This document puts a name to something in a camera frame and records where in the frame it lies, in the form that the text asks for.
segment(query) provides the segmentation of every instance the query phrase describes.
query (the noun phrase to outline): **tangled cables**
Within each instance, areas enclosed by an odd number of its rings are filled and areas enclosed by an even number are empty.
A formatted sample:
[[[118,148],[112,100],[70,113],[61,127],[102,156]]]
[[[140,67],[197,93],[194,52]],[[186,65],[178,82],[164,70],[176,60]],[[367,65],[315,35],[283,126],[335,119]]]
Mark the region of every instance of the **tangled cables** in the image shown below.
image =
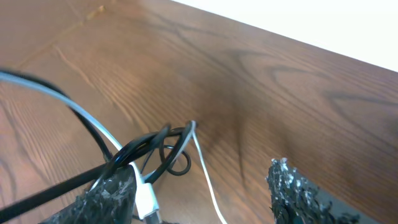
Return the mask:
[[[153,154],[155,149],[159,149],[159,154],[161,158],[161,165],[149,175],[144,177],[144,183],[141,183],[141,175],[133,176],[135,177],[136,189],[138,189],[139,184],[150,183],[153,184],[165,171],[170,172],[172,175],[184,175],[191,167],[190,156],[184,151],[187,142],[192,138],[194,133],[196,123],[190,121],[184,128],[174,128],[172,129],[169,124],[165,125],[159,132],[145,134],[131,142],[127,143],[124,147],[119,149],[119,152],[114,156],[106,147],[104,141],[102,140],[100,134],[93,127],[94,124],[105,136],[116,146],[119,143],[115,138],[112,137],[110,133],[95,120],[90,114],[88,114],[83,108],[79,107],[75,102],[69,99],[69,97],[64,94],[59,88],[51,83],[46,82],[40,78],[28,75],[26,73],[15,72],[12,70],[0,69],[0,80],[11,82],[17,85],[22,85],[31,89],[41,91],[43,93],[52,95],[59,100],[66,103],[69,108],[74,112],[78,119],[83,123],[85,128],[93,136],[99,148],[101,149],[105,164],[95,167],[89,171],[86,171],[76,177],[72,177],[58,185],[55,185],[47,190],[39,192],[32,195],[24,200],[21,200],[11,206],[8,206],[0,211],[0,223],[6,222],[14,217],[17,217],[24,212],[27,212],[43,203],[46,203],[52,199],[55,199],[83,184],[86,184],[92,180],[96,180],[94,184],[91,185],[90,190],[95,189],[105,180],[109,179],[120,167],[125,167],[128,164],[133,164],[134,171],[136,170],[134,161],[138,158],[147,155],[144,161],[142,171],[147,164],[150,156]],[[164,145],[164,141],[168,137],[178,137],[177,142],[173,145]],[[165,156],[164,149],[170,149],[170,153]],[[183,171],[177,172],[172,170],[172,167],[177,159],[177,157],[183,154],[187,160],[187,166]]]

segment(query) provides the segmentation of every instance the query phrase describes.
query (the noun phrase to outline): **usb connector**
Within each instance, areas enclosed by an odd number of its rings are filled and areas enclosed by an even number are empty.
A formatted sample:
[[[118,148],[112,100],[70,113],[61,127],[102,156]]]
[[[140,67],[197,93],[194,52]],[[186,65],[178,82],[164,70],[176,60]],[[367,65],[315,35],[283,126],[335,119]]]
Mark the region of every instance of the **usb connector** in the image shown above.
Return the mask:
[[[145,224],[162,224],[162,220],[160,219],[159,212],[152,213],[145,217],[144,219]]]
[[[159,204],[152,184],[137,184],[136,207],[141,220],[145,220],[149,215],[159,211]]]

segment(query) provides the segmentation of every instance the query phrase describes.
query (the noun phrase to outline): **table surface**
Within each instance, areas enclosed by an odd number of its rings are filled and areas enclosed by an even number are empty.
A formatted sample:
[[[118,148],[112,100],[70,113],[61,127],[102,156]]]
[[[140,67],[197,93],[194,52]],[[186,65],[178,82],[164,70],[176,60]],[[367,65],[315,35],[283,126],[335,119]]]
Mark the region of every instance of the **table surface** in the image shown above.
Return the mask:
[[[0,64],[60,86],[122,144],[197,120],[228,223],[273,223],[264,178],[281,157],[370,217],[398,220],[397,73],[176,2],[21,1],[0,2]],[[48,96],[0,83],[0,118],[0,207],[103,163]],[[161,215],[218,223],[187,151],[191,171],[155,183]],[[11,223],[37,223],[81,190]]]

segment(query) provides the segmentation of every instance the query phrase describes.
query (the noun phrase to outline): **black textured object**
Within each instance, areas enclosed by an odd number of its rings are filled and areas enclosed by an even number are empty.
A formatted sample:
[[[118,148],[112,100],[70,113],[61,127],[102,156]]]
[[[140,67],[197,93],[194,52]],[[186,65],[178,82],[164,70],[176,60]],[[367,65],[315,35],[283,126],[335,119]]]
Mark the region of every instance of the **black textured object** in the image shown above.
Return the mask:
[[[296,168],[289,169],[286,162],[286,158],[273,159],[266,178],[276,224],[376,223],[320,190],[297,173]]]
[[[134,170],[131,166],[118,169],[91,191],[77,196],[76,201],[44,220],[45,224],[131,223],[136,193]]]

